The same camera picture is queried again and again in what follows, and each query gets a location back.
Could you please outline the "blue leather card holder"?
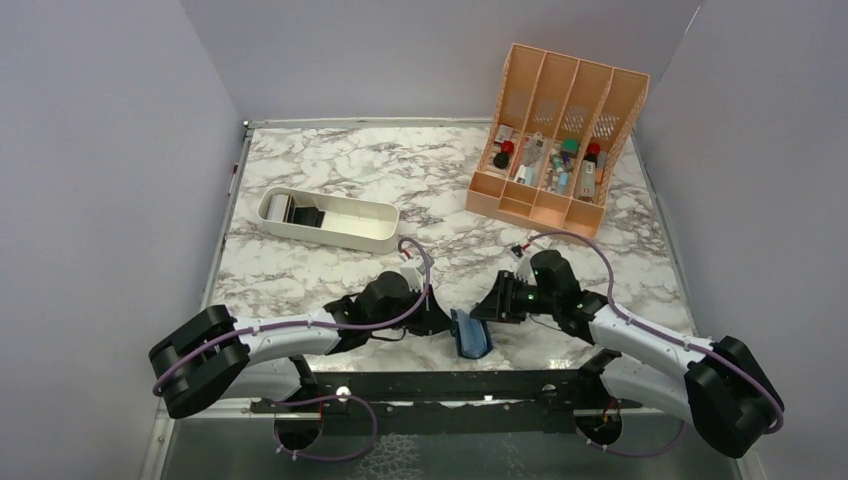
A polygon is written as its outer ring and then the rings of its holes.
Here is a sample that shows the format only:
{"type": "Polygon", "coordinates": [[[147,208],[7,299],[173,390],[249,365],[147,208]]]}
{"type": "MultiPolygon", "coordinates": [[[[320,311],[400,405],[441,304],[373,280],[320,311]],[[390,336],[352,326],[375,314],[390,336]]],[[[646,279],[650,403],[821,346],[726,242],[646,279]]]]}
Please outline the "blue leather card holder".
{"type": "Polygon", "coordinates": [[[493,350],[488,326],[461,309],[450,310],[451,334],[460,358],[479,360],[493,350]]]}

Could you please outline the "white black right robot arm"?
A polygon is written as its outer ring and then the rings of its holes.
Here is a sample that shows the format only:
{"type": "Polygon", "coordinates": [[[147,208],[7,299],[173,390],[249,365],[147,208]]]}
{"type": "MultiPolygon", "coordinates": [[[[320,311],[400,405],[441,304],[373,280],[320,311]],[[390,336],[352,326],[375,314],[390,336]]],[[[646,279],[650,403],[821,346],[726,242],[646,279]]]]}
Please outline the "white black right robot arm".
{"type": "Polygon", "coordinates": [[[589,406],[626,400],[660,410],[730,458],[782,424],[783,402],[744,342],[689,337],[650,322],[582,288],[555,250],[523,256],[516,273],[499,271],[470,313],[500,323],[531,314],[548,315],[565,334],[600,347],[576,383],[589,406]]]}

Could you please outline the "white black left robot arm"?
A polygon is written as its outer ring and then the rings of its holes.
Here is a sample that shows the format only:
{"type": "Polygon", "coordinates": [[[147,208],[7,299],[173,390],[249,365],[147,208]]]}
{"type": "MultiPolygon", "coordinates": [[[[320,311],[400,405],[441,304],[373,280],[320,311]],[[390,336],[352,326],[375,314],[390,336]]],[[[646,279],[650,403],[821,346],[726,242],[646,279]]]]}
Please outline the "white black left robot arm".
{"type": "Polygon", "coordinates": [[[151,348],[153,393],[173,419],[223,398],[278,398],[298,411],[313,401],[315,386],[296,366],[296,357],[352,351],[372,340],[376,330],[430,336],[452,326],[431,287],[412,286],[393,271],[306,314],[237,318],[226,306],[212,305],[151,348]]]}

